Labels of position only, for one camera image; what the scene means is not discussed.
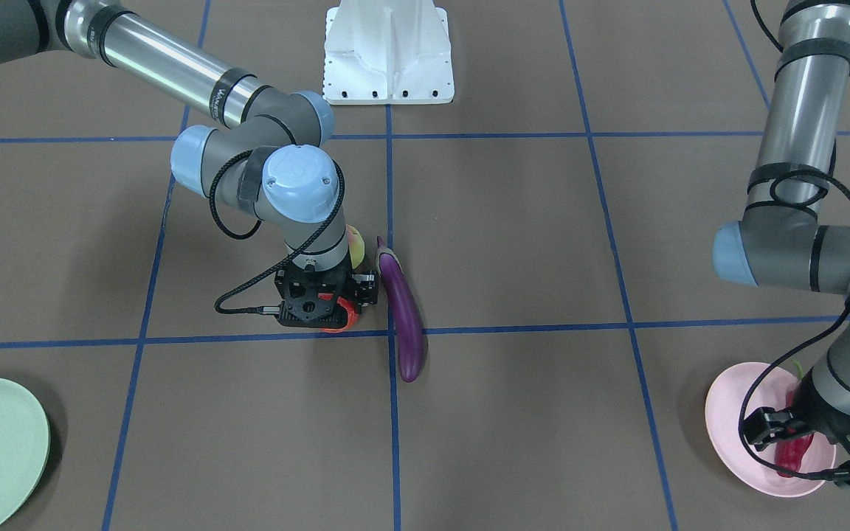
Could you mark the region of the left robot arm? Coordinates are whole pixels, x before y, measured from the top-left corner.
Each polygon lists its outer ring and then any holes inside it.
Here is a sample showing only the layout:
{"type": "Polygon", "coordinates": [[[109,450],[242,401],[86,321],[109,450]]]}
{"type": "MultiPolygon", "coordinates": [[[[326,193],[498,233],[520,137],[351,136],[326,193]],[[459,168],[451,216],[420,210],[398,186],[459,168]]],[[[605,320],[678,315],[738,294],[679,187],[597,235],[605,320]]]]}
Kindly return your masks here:
{"type": "Polygon", "coordinates": [[[770,41],[781,55],[758,161],[713,266],[739,285],[840,294],[843,310],[749,383],[729,437],[759,466],[850,487],[850,189],[834,176],[850,1],[790,1],[770,41]]]}

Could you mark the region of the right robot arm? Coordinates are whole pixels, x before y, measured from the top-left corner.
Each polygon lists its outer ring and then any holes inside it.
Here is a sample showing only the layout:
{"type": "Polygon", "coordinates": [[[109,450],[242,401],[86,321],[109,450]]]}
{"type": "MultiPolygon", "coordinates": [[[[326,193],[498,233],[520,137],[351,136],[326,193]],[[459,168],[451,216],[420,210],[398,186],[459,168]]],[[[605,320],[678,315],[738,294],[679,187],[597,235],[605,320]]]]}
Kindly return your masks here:
{"type": "Polygon", "coordinates": [[[67,50],[128,72],[208,114],[176,138],[170,172],[208,201],[234,240],[220,205],[255,225],[274,224],[287,255],[215,301],[222,315],[273,316],[281,325],[339,333],[378,296],[362,271],[361,236],[345,222],[345,178],[323,150],[335,127],[320,94],[287,94],[139,17],[117,1],[0,1],[0,64],[67,50]]]}

